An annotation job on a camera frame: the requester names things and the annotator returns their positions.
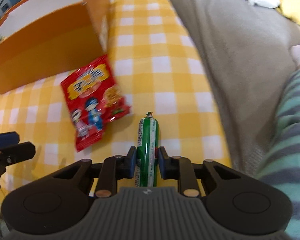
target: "screw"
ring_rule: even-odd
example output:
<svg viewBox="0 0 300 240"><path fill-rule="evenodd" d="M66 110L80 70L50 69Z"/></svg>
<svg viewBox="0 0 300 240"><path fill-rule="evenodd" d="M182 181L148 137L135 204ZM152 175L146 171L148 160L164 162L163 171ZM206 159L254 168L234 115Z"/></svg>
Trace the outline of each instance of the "screw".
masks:
<svg viewBox="0 0 300 240"><path fill-rule="evenodd" d="M200 192L194 188L188 188L183 192L183 195L187 197L197 197L199 193Z"/></svg>
<svg viewBox="0 0 300 240"><path fill-rule="evenodd" d="M107 189L100 189L96 191L96 196L99 198L106 198L111 196L111 192Z"/></svg>

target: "barcode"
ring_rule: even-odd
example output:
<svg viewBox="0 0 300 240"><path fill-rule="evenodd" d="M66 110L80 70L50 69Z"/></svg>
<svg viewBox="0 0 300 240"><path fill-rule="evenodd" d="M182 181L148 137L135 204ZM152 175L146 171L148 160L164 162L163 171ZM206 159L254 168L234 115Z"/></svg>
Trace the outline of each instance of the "barcode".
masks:
<svg viewBox="0 0 300 240"><path fill-rule="evenodd" d="M140 164L141 159L137 159L134 185L140 187Z"/></svg>
<svg viewBox="0 0 300 240"><path fill-rule="evenodd" d="M142 134L143 134L143 122L144 122L144 118L142 118L139 122L139 129L138 129L138 144L137 147L141 147L142 146Z"/></svg>

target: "person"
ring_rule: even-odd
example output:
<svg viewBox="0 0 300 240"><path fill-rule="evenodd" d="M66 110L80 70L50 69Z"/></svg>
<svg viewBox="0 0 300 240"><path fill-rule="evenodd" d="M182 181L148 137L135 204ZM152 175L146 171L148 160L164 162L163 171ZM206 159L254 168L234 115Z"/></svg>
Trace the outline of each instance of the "person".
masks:
<svg viewBox="0 0 300 240"><path fill-rule="evenodd" d="M77 137L81 139L89 137L89 126L80 119L82 111L76 109L71 113L71 119L77 129Z"/></svg>
<svg viewBox="0 0 300 240"><path fill-rule="evenodd" d="M275 115L274 139L255 178L290 198L293 212L286 233L300 240L300 45L291 48L291 55L298 67L283 90Z"/></svg>
<svg viewBox="0 0 300 240"><path fill-rule="evenodd" d="M94 97L89 98L86 101L86 108L85 110L88 112L88 121L89 125L95 126L98 131L103 129L103 122L101 119L101 111L96 109L97 105L99 104L98 100Z"/></svg>

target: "cartoon character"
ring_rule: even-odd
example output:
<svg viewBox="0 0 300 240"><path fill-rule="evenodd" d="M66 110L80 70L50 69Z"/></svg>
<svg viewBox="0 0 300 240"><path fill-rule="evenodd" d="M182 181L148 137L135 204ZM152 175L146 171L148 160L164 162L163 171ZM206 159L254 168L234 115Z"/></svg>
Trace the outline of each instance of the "cartoon character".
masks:
<svg viewBox="0 0 300 240"><path fill-rule="evenodd" d="M76 109L72 112L71 118L72 122L74 123L77 131L78 131L78 137L81 137L81 139L89 137L89 127L88 125L80 119L82 111L79 109Z"/></svg>
<svg viewBox="0 0 300 240"><path fill-rule="evenodd" d="M99 104L98 100L96 98L89 98L86 101L86 108L85 110L89 112L88 114L88 120L89 125L95 126L97 130L102 130L103 124L101 119L101 112L96 109L97 105Z"/></svg>

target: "green sausage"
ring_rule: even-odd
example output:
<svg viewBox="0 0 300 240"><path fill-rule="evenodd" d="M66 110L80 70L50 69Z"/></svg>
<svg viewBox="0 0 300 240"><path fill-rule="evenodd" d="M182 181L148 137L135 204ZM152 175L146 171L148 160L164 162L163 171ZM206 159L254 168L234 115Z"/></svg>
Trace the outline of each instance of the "green sausage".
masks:
<svg viewBox="0 0 300 240"><path fill-rule="evenodd" d="M136 187L155 187L157 185L159 124L152 112L139 122Z"/></svg>

